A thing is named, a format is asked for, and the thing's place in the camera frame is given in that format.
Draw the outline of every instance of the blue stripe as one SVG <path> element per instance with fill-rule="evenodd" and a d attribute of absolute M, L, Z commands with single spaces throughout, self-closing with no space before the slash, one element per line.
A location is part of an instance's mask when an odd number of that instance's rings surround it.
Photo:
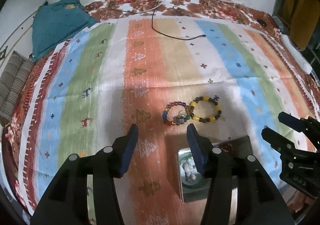
<path fill-rule="evenodd" d="M 264 168 L 272 178 L 275 185 L 279 185 L 279 175 L 281 173 L 280 154 L 270 147 L 270 144 L 263 140 L 261 131 L 264 126 L 278 132 L 277 126 L 273 122 L 273 116 L 265 100 L 262 89 L 260 88 L 258 78 L 247 65 L 241 53 L 225 38 L 215 23 L 208 21 L 195 21 L 201 28 L 207 39 L 216 48 L 226 69 L 230 75 L 235 78 L 240 88 L 242 101 L 247 107 L 251 122 L 255 128 L 255 133 L 260 144 L 260 151 L 265 161 Z M 278 168 L 275 168 L 275 162 L 278 162 Z"/>
<path fill-rule="evenodd" d="M 59 72 L 48 88 L 50 92 L 47 94 L 45 100 L 46 105 L 44 105 L 42 110 L 42 124 L 39 127 L 39 134 L 42 138 L 41 144 L 38 147 L 38 150 L 40 150 L 38 158 L 39 172 L 37 176 L 39 197 L 42 197 L 59 169 L 57 162 L 60 144 L 60 117 L 65 102 L 64 96 L 68 91 L 69 82 L 74 75 L 89 35 L 90 32 L 81 31 L 71 40 L 65 59 L 58 70 Z M 47 151 L 50 154 L 48 158 L 45 155 Z"/>

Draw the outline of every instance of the striped cushion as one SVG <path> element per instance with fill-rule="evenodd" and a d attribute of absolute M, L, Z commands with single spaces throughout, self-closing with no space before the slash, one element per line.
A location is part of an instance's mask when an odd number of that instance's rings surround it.
<path fill-rule="evenodd" d="M 9 95 L 14 78 L 18 74 L 23 62 L 24 58 L 16 51 L 13 51 L 0 77 L 0 109 Z"/>
<path fill-rule="evenodd" d="M 19 69 L 14 79 L 9 95 L 0 110 L 0 123 L 2 126 L 11 122 L 12 114 L 17 103 L 18 97 L 29 77 L 29 74 L 35 63 L 32 58 L 26 59 Z"/>

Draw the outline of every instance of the yellow curtain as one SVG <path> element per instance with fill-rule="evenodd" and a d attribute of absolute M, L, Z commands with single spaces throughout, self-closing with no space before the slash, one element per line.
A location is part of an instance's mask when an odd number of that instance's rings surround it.
<path fill-rule="evenodd" d="M 290 31 L 291 40 L 304 50 L 308 45 L 320 17 L 318 0 L 284 0 L 280 19 Z"/>

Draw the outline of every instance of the yellow bead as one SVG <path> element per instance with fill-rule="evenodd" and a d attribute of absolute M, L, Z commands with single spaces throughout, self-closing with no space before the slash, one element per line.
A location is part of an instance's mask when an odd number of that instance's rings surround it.
<path fill-rule="evenodd" d="M 197 115 L 194 115 L 194 116 L 192 117 L 192 119 L 193 119 L 193 120 L 196 120 L 196 121 L 199 121 L 200 117 L 197 116 Z"/>

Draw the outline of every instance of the beaded bracelet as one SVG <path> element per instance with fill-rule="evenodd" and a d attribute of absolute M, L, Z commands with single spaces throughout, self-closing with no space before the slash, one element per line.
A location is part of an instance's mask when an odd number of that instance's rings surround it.
<path fill-rule="evenodd" d="M 185 108 L 186 111 L 179 111 L 178 115 L 173 118 L 173 121 L 169 121 L 167 119 L 167 114 L 171 107 L 177 106 L 177 105 L 181 105 L 182 107 Z M 162 118 L 163 118 L 164 124 L 167 124 L 168 126 L 170 125 L 178 126 L 178 125 L 184 124 L 187 120 L 190 119 L 190 116 L 187 114 L 188 108 L 189 108 L 188 105 L 182 102 L 172 102 L 167 104 L 164 111 L 162 112 Z"/>
<path fill-rule="evenodd" d="M 198 115 L 195 115 L 193 113 L 193 110 L 195 109 L 195 106 L 197 105 L 197 103 L 199 101 L 205 101 L 205 102 L 211 102 L 215 105 L 218 113 L 213 116 L 211 115 L 210 117 L 206 117 L 206 118 L 201 118 L 199 117 Z M 215 121 L 216 119 L 220 118 L 221 116 L 221 107 L 220 105 L 213 99 L 213 98 L 210 98 L 208 96 L 203 96 L 203 97 L 196 97 L 191 103 L 190 103 L 190 106 L 189 106 L 189 114 L 190 114 L 190 117 L 193 119 L 193 120 L 197 120 L 199 122 L 202 122 L 202 123 L 208 123 L 208 122 L 213 122 Z"/>

